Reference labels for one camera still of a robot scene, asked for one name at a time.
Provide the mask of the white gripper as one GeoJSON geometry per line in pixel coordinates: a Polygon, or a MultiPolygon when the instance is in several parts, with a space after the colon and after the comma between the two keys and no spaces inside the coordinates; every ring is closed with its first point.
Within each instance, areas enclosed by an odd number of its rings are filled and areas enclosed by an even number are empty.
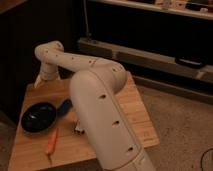
{"type": "Polygon", "coordinates": [[[43,83],[48,82],[48,81],[54,81],[54,80],[59,80],[60,75],[58,68],[53,67],[53,68],[40,68],[40,72],[36,78],[36,81],[34,83],[34,87],[38,88],[41,86],[43,83]]]}

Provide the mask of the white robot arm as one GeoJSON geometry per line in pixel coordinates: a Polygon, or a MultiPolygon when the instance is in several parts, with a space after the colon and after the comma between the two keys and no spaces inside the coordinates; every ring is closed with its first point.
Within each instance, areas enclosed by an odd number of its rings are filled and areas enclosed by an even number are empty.
{"type": "Polygon", "coordinates": [[[120,63],[66,53],[58,41],[41,44],[34,53],[43,80],[55,78],[60,67],[74,73],[70,98],[104,171],[156,171],[115,97],[127,81],[120,63]]]}

